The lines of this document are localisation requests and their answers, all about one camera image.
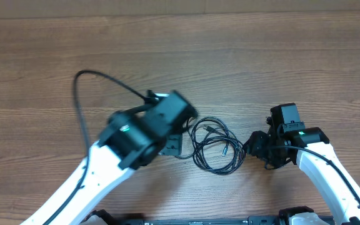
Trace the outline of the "black cable grey metal plug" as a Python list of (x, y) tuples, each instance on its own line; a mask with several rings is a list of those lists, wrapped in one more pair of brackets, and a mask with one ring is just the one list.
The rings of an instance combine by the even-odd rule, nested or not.
[[(214, 129), (214, 128), (211, 127), (211, 126), (203, 125), (202, 127), (203, 127), (206, 131), (208, 131), (208, 132), (215, 133), (215, 134), (218, 134), (218, 135), (221, 135), (221, 136), (226, 136), (224, 133), (221, 133), (221, 132), (217, 131), (216, 129)], [(222, 151), (222, 157), (224, 157), (224, 156), (227, 154), (227, 152), (228, 152), (228, 146), (229, 146), (229, 144), (227, 143), (227, 144), (225, 145), (223, 151)]]

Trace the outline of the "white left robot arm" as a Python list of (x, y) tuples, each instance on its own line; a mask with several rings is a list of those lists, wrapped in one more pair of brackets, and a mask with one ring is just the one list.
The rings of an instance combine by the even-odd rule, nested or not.
[(177, 91), (111, 115), (88, 155), (25, 224), (80, 224), (114, 188), (148, 165), (198, 112)]

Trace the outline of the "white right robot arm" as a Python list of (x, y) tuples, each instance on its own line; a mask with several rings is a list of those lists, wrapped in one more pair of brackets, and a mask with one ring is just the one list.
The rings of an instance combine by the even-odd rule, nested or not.
[(360, 224), (360, 187), (325, 133), (307, 128), (294, 103), (272, 107), (270, 113), (268, 131), (254, 131), (242, 146), (245, 152), (268, 170), (293, 163), (319, 191), (336, 224)]

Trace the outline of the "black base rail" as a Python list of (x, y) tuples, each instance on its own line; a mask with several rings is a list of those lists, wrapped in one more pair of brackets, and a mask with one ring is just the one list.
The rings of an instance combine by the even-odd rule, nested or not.
[(98, 225), (98, 224), (112, 224), (112, 225), (249, 225), (249, 224), (285, 224), (279, 216), (265, 215), (265, 216), (244, 216), (242, 218), (227, 218), (227, 219), (151, 219), (144, 214), (123, 214), (113, 215), (106, 210), (94, 210), (81, 221), (81, 224)]

